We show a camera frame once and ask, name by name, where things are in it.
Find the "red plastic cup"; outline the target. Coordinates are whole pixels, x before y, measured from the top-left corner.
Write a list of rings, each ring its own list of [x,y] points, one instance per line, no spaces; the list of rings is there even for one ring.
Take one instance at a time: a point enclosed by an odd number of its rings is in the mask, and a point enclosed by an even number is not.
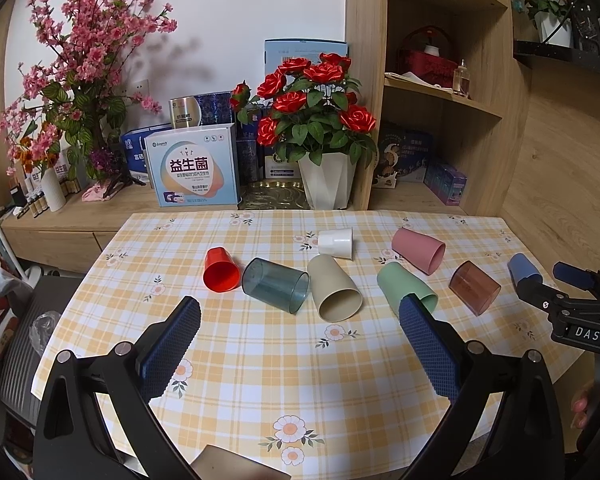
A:
[[[204,257],[202,279],[212,292],[230,292],[240,284],[242,274],[224,247],[212,247]]]

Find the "transparent brown plastic cup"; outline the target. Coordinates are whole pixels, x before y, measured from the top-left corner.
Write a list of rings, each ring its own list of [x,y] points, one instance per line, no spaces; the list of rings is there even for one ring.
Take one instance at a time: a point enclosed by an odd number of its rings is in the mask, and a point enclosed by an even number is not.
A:
[[[501,288],[497,281],[471,261],[465,261],[454,271],[449,284],[449,289],[475,316],[486,312]]]

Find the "green plastic cup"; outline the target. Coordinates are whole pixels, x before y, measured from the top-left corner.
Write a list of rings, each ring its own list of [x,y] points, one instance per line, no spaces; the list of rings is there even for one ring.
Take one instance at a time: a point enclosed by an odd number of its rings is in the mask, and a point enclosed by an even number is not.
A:
[[[377,274],[377,284],[385,295],[391,311],[399,316],[402,299],[414,294],[432,313],[438,304],[437,294],[420,278],[407,271],[400,263],[389,262]]]

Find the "beige plastic cup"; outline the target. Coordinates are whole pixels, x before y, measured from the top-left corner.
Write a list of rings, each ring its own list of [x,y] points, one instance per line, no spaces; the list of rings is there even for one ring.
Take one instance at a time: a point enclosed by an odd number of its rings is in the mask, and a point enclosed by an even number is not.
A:
[[[315,256],[308,264],[308,272],[315,307],[325,322],[345,321],[362,308],[360,291],[332,256]]]

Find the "transparent teal plastic cup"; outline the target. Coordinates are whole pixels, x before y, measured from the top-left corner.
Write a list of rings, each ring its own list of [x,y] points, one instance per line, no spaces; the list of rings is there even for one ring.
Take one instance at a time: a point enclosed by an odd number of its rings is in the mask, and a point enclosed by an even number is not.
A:
[[[306,301],[310,277],[304,271],[254,258],[242,272],[242,291],[283,312],[295,315]]]

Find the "purple box on shelf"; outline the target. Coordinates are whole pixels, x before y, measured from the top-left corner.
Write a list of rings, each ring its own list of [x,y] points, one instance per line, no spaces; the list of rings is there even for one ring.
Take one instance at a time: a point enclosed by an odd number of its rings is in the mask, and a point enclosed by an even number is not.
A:
[[[446,206],[460,206],[467,177],[453,166],[434,164],[427,168],[424,183]]]

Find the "low wooden cabinet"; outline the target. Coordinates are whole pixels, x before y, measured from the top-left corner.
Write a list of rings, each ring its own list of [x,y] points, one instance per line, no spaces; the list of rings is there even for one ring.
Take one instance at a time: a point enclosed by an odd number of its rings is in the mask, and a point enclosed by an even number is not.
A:
[[[10,247],[23,260],[64,271],[88,272],[96,260],[155,258],[159,246],[178,237],[178,219],[197,219],[215,206],[161,207],[150,188],[130,186],[108,202],[84,203],[72,196],[56,212],[1,223]]]

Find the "illustrated snack box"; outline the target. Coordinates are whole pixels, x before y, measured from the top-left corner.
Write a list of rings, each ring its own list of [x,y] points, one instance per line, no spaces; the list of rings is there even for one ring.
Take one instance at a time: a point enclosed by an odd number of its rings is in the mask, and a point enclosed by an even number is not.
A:
[[[379,133],[373,187],[396,188],[400,182],[424,182],[433,147],[431,134],[384,122]]]

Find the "white cylindrical vase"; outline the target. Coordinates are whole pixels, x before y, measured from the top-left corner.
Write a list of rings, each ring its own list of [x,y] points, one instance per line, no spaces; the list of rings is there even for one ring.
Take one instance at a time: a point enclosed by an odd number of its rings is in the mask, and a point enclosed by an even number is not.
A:
[[[62,190],[54,168],[48,168],[41,177],[41,190],[46,198],[50,211],[61,210],[66,204],[65,193]]]

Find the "red basket on shelf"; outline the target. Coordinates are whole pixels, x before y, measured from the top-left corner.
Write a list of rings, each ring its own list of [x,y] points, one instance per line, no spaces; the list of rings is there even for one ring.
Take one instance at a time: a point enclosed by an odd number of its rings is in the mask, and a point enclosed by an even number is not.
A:
[[[451,88],[457,62],[451,58],[452,42],[440,27],[424,26],[405,38],[405,66],[427,84]]]

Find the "wooden shelf unit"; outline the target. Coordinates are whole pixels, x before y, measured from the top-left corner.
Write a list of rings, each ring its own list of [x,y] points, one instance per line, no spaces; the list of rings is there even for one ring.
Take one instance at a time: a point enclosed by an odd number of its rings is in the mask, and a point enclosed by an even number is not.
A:
[[[467,183],[458,209],[497,216],[526,123],[529,78],[514,58],[510,0],[346,0],[351,74],[379,140],[434,138]]]

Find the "white probiotic product box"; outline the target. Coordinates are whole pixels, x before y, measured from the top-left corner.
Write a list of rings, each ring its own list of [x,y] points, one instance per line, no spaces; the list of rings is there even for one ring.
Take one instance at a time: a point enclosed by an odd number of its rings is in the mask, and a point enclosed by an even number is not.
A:
[[[156,132],[145,138],[145,162],[161,207],[237,206],[236,125]]]

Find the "gold patterned tray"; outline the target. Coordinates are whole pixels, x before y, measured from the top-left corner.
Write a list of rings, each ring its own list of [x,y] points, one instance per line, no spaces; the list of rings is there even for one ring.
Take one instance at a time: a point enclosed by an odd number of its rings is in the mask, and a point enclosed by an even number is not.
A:
[[[239,210],[309,209],[300,180],[262,180],[242,187]]]

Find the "light blue upright box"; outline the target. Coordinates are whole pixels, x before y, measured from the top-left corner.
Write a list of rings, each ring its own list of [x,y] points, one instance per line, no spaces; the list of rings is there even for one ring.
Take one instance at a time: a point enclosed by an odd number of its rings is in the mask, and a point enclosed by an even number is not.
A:
[[[312,64],[318,64],[322,53],[347,56],[349,46],[345,41],[336,40],[267,39],[264,42],[264,74],[268,76],[274,73],[288,58],[306,58]]]

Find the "pink cherry blossom arrangement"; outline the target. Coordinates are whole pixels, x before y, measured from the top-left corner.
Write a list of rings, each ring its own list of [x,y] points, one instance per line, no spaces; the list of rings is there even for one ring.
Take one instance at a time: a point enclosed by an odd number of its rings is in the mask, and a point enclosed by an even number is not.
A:
[[[152,35],[175,32],[172,6],[155,0],[28,0],[36,39],[52,52],[49,63],[20,70],[22,92],[0,117],[7,172],[41,174],[65,155],[69,170],[84,166],[95,181],[120,178],[116,149],[133,105],[158,114],[145,92],[123,90],[126,61]]]

